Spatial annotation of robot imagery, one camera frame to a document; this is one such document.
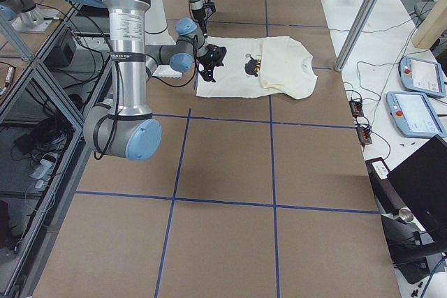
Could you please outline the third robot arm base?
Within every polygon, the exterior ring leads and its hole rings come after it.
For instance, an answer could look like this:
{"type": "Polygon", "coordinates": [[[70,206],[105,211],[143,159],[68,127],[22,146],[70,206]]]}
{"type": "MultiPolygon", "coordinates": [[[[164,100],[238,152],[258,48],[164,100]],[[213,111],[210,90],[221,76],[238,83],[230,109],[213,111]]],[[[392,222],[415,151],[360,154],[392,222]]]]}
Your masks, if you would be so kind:
{"type": "Polygon", "coordinates": [[[34,0],[1,0],[1,14],[21,33],[44,33],[60,19],[57,9],[44,9],[34,0]]]}

